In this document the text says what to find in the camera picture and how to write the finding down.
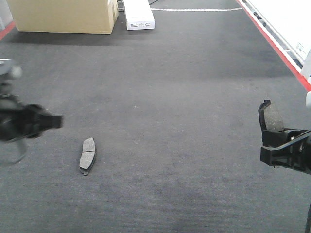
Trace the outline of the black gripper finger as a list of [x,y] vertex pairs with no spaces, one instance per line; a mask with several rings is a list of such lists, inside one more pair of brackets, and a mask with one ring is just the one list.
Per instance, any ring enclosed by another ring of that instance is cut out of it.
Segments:
[[41,105],[28,105],[29,127],[28,138],[38,138],[44,131],[63,127],[64,116],[53,115]]
[[300,130],[300,129],[288,129],[286,128],[284,131],[268,131],[265,130],[262,133],[262,144],[266,147],[278,147],[283,145],[289,141],[291,141],[292,137],[297,137],[304,133],[310,133],[310,130]]
[[270,166],[281,166],[311,174],[311,136],[300,136],[277,147],[260,148],[260,160]]

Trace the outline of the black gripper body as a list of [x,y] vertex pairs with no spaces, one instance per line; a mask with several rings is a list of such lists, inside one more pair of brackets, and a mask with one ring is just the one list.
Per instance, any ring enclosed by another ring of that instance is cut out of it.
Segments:
[[22,103],[13,95],[11,80],[19,79],[22,69],[12,59],[0,60],[0,140],[5,143],[16,143],[19,157],[15,160],[1,159],[1,165],[14,165],[26,155],[25,136],[18,130],[18,114],[24,108]]

